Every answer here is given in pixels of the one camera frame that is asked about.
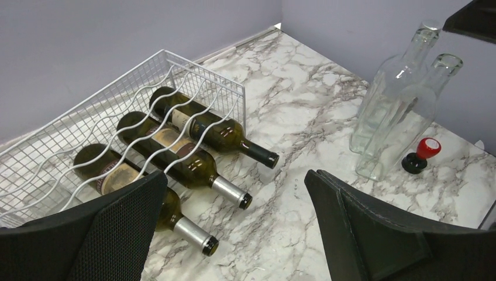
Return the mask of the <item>dark green wine bottle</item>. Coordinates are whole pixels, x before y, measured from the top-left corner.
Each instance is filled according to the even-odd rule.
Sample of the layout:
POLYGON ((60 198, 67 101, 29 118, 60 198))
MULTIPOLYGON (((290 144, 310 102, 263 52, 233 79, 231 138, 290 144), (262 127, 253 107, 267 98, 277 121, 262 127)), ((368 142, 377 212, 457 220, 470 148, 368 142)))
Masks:
POLYGON ((273 169, 279 155, 246 138, 243 127, 232 118, 222 119, 221 113, 210 109, 194 117, 206 109, 206 105, 190 100, 183 93, 171 87, 160 87, 152 94, 149 108, 159 120, 167 119, 167 123, 195 141, 203 137, 203 143, 219 153, 240 152, 263 165, 273 169))

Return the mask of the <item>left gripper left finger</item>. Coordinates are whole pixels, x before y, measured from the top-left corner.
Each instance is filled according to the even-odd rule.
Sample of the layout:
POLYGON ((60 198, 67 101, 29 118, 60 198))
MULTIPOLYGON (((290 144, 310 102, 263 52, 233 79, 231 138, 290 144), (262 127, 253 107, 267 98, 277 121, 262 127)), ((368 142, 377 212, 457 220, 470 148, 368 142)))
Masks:
POLYGON ((167 184, 154 172, 60 213, 1 228, 1 279, 140 280, 167 184))

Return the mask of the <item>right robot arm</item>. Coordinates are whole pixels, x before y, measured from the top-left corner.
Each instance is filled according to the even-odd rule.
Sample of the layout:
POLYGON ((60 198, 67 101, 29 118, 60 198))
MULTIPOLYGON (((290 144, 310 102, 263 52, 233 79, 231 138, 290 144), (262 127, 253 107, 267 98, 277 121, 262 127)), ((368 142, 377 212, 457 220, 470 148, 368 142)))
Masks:
POLYGON ((446 19, 443 31, 495 44, 495 0, 474 0, 446 19))

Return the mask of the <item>green wine bottle white label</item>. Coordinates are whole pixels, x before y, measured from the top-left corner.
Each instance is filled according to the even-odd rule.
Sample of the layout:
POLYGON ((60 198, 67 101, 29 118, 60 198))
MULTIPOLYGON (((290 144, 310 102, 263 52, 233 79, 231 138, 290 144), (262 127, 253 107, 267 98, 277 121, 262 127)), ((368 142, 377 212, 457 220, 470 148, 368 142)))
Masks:
POLYGON ((136 139, 149 136, 132 146, 132 149, 146 158, 160 170, 165 170, 173 161, 184 158, 176 163, 167 174, 188 189, 209 187, 224 196, 237 207, 245 210, 253 197, 221 176, 216 169, 213 156, 197 148, 190 138, 179 137, 173 127, 165 124, 159 129, 160 123, 140 111, 125 114, 119 120, 116 129, 128 129, 119 133, 119 139, 129 145, 136 139))

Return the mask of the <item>green wine bottle brown label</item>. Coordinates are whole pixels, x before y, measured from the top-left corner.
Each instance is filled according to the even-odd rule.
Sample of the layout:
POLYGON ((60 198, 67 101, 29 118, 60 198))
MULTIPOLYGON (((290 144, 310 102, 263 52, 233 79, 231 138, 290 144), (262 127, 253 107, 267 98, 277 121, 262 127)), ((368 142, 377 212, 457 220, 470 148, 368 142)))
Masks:
MULTIPOLYGON (((130 184, 141 171, 139 166, 128 159, 118 164, 121 157, 118 152, 109 149, 94 163, 76 168, 75 173, 82 180, 108 173, 107 176, 89 183, 99 194, 106 195, 130 184)), ((172 231, 206 256, 212 256, 219 246, 219 241, 213 235, 182 213, 179 195, 170 187, 163 198, 155 231, 172 231)))

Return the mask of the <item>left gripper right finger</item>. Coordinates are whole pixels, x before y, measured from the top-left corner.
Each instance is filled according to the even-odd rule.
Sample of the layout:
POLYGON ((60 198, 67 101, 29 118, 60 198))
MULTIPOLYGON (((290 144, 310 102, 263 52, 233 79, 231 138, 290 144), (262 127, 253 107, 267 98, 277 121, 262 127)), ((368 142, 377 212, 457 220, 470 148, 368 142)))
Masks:
POLYGON ((332 280, 495 279, 495 231, 404 211, 324 170, 304 183, 332 280))

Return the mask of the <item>clear glass bottle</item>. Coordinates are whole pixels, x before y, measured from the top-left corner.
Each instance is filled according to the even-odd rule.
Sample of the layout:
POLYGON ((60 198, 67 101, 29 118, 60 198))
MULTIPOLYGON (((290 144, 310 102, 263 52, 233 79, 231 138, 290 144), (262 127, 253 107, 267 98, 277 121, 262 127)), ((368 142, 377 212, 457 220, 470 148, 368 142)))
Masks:
POLYGON ((390 57, 378 68, 360 105, 357 124, 350 136, 349 149, 353 153, 363 153, 398 93, 426 74, 425 59, 441 30, 438 21, 423 20, 405 53, 390 57))

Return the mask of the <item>clear bottle silver cap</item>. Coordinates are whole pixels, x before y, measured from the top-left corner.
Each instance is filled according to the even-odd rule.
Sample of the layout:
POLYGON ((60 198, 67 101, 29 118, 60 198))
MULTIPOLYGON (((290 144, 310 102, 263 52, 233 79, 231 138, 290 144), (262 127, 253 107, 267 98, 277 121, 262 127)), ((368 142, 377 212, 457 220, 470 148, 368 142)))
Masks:
POLYGON ((358 175, 381 181, 410 153, 409 147, 433 122, 444 87, 462 67, 459 56, 440 54, 420 81, 398 93, 357 161, 358 175))

